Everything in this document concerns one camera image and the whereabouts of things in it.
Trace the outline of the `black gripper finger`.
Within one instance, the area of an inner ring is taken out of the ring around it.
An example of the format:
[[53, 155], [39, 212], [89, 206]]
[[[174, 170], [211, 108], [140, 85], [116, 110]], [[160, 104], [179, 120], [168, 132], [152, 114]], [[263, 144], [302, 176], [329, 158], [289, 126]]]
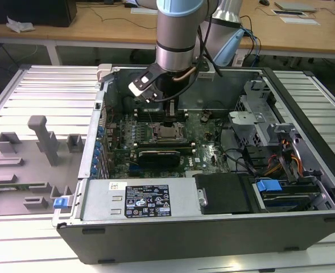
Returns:
[[168, 116], [178, 117], [179, 116], [179, 98], [175, 98], [168, 103]]

